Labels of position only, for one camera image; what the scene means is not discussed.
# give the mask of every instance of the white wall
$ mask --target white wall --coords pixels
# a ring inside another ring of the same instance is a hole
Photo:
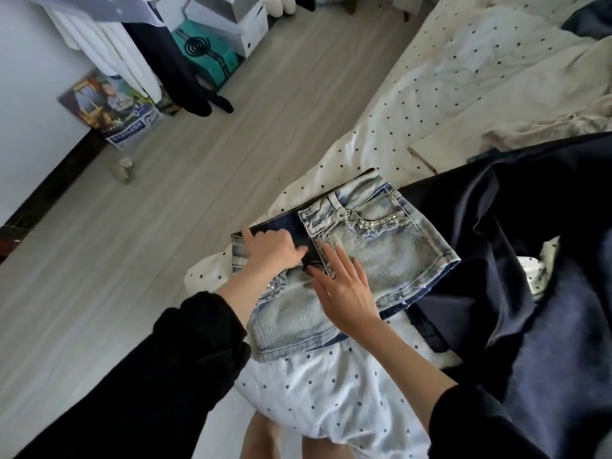
[[[88,132],[57,96],[91,68],[41,6],[0,0],[0,224]]]

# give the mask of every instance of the polka dot bedsheet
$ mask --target polka dot bedsheet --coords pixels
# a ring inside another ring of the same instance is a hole
[[[257,222],[367,168],[378,168],[397,188],[432,176],[444,159],[428,161],[411,146],[469,114],[512,76],[560,50],[592,44],[554,26],[588,1],[440,0],[353,131],[290,184]],[[215,290],[231,273],[228,246],[187,272],[187,291]],[[387,323],[436,366],[460,363],[451,351],[433,353],[404,313]],[[427,435],[402,393],[351,339],[275,362],[250,360],[235,388],[277,423],[304,436],[348,444],[356,456],[426,457]]]

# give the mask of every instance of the wooden floor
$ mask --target wooden floor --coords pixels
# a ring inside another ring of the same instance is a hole
[[[300,10],[224,88],[234,114],[162,123],[133,154],[130,185],[109,175],[110,151],[88,167],[0,266],[0,459],[85,395],[186,297],[186,270],[353,127],[422,18],[404,24],[384,0],[354,16]],[[236,458],[252,412],[232,391],[195,457]],[[295,438],[287,448],[296,457]]]

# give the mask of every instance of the bed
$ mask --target bed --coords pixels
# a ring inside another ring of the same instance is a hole
[[[573,112],[607,93],[608,42],[557,25],[591,0],[440,0],[354,129],[284,189],[258,222],[294,208],[367,168],[399,188],[487,149],[503,123]],[[231,275],[231,248],[186,274],[189,294]],[[404,313],[400,336],[438,367]],[[260,412],[311,438],[348,444],[366,457],[426,457],[428,438],[397,386],[350,339],[275,362],[251,360],[236,389]]]

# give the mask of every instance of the black shirt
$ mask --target black shirt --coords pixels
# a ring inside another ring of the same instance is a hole
[[[208,412],[249,360],[245,335],[216,294],[198,293],[180,309],[166,309],[149,337],[17,457],[190,458]],[[432,459],[545,457],[495,399],[473,387],[441,396],[430,434]]]

